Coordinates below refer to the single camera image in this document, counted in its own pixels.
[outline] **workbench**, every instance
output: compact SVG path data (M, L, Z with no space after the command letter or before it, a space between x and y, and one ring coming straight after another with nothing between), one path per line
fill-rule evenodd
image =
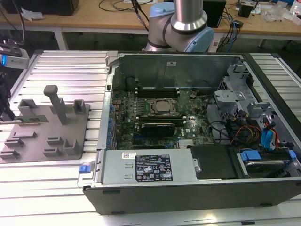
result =
M44 15L43 20L25 21L25 28L28 31L53 32L60 50L68 49L64 32L147 34L134 12L107 12L98 7L99 2L100 0L79 0L79 6L73 16ZM301 40L301 26L289 20L265 22L261 15L250 15L249 18L237 17L238 12L234 10L235 7L231 7L235 2L227 0L226 7L234 19L244 22L239 38ZM119 3L118 6L131 7L129 3ZM147 15L151 6L151 4L142 5ZM106 0L102 7L114 10L111 0ZM17 29L21 29L19 15L6 14L6 16ZM0 29L13 29L2 16ZM209 51L216 51L216 43L228 30L229 25L223 18L220 26L214 28L214 41Z
M43 90L45 85L53 84L58 86L58 95L64 98L65 103L84 99L91 107L85 153L80 160L0 164L1 225L241 225L242 221L244 224L246 221L250 221L249 224L255 222L257 226L300 225L301 195L272 207L111 216L97 214L79 188L78 178L79 166L96 158L106 79L105 55L105 51L44 51L35 54L28 70L22 72L12 88L10 103L16 115L19 114L17 106L21 99L32 98L37 105L50 104ZM297 75L280 58L271 54L252 54L252 57L300 120L300 89L296 84L301 84L301 81L297 80ZM11 130L12 125L0 125L0 150ZM85 176L89 180L92 173Z

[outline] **wooden table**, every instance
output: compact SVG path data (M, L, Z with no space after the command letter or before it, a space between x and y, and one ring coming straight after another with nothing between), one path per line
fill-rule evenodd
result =
M134 12L107 12L98 7L99 2L100 0L80 0L73 16L44 15L43 20L26 21L26 30L54 32L60 50L68 49L64 32L147 34ZM261 15L250 15L249 18L237 17L238 12L233 10L234 6L231 9L231 4L234 2L236 1L228 0L226 7L229 8L228 12L234 19L244 22L240 38L301 40L301 26L297 26L294 22L289 20L265 22ZM118 6L127 8L131 4L119 3ZM151 6L151 4L142 5L147 15ZM114 10L111 0L106 0L102 7ZM6 14L6 16L17 29L21 29L18 15ZM0 16L0 29L12 29L2 16ZM222 19L220 26L214 28L214 42L219 41L228 29L226 19Z

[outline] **table leg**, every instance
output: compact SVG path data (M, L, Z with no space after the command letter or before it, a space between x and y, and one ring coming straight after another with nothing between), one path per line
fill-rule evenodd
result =
M209 50L208 50L209 53L216 53L218 45L219 45L221 39L223 38L223 36L224 36L223 33L214 33L213 40L212 40L212 42L209 46Z
M263 45L265 44L266 41L267 41L266 39L260 39L258 47L263 48Z
M55 38L60 50L68 50L68 45L64 37L64 33L60 27L55 29L54 31Z

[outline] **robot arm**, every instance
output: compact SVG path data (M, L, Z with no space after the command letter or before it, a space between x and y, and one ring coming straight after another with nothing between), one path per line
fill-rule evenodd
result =
M145 51L205 52L213 39L203 0L174 0L150 9L149 42Z

